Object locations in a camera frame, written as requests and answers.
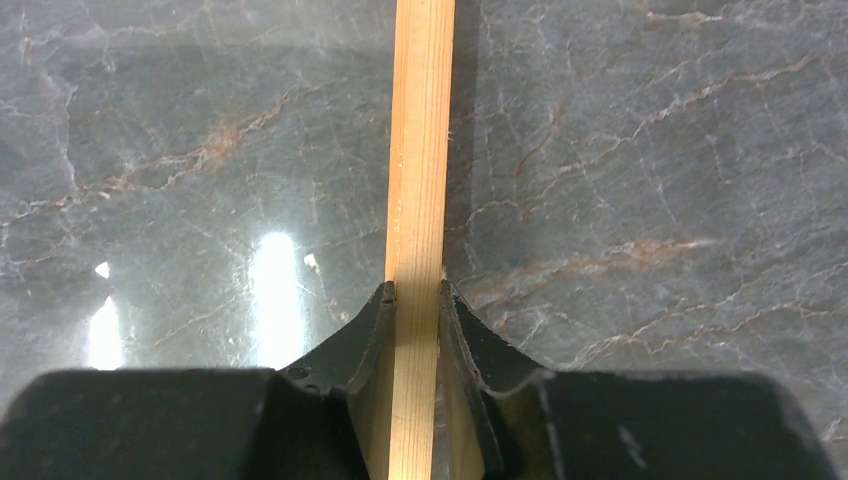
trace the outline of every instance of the wood grain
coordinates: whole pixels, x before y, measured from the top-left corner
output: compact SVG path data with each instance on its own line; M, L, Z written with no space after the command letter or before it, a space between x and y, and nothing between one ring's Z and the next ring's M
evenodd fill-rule
M398 0L386 280L397 291L388 478L429 479L454 0Z

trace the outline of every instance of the small hole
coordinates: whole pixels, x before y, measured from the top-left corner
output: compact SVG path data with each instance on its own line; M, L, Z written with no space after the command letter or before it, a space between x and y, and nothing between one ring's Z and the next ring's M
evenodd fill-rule
M303 380L309 376L309 367L291 367L286 369L286 373L292 380Z

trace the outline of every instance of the marble surface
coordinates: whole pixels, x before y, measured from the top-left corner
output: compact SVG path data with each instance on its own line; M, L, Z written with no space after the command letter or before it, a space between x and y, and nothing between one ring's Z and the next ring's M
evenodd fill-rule
M2 2L0 405L67 366L282 366L354 315L383 271L393 18ZM767 373L848 475L846 21L460 1L449 277L549 366Z

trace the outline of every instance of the wooden strip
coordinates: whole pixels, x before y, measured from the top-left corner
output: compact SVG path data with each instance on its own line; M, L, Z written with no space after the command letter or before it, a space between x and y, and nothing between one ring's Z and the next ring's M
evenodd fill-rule
M398 0L386 280L397 290L388 478L430 479L454 0Z

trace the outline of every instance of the wooden stick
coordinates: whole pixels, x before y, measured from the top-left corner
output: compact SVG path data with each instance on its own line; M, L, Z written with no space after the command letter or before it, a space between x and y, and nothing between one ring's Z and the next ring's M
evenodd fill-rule
M397 289L388 478L430 479L454 0L398 0L386 280Z

